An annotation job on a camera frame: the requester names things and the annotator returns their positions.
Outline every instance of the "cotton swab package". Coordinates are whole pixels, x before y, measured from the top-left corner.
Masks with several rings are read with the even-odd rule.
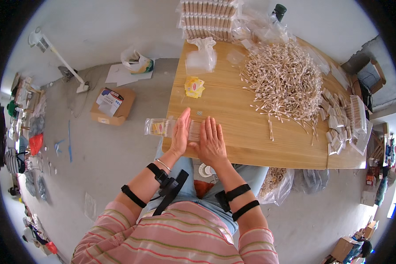
[[[173,127],[176,123],[175,119],[171,118],[147,118],[145,120],[144,135],[155,135],[172,137]],[[201,122],[191,120],[189,125],[189,141],[200,141]]]

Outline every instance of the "pile of cotton swabs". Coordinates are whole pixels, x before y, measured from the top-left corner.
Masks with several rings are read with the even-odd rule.
[[[301,47],[293,42],[257,46],[258,54],[249,54],[249,60],[240,72],[242,81],[250,84],[243,87],[255,92],[250,105],[260,114],[268,115],[270,139],[274,141],[270,116],[283,123],[293,120],[303,127],[310,127],[312,141],[318,140],[316,130],[322,80],[318,67]]]

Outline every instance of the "silver bangle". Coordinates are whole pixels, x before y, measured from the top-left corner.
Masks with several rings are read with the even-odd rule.
[[[171,172],[171,169],[166,165],[166,164],[164,164],[164,162],[163,161],[161,161],[159,158],[156,158],[155,159],[156,161],[158,161],[158,162],[160,162],[161,163],[161,165],[163,165],[163,166],[165,166],[166,167],[166,169],[168,169],[169,170],[169,172]]]

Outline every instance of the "bottle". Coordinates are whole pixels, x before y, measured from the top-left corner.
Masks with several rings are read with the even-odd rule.
[[[285,8],[284,5],[281,4],[277,4],[276,7],[274,8],[273,12],[271,14],[276,14],[277,19],[279,20],[279,22],[282,21],[283,16],[285,15],[287,9]]]

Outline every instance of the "woman's right hand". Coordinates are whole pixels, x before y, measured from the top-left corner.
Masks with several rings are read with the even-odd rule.
[[[227,159],[222,126],[216,125],[214,118],[209,116],[202,121],[200,138],[200,143],[191,142],[189,145],[195,149],[202,162],[214,169],[230,163]]]

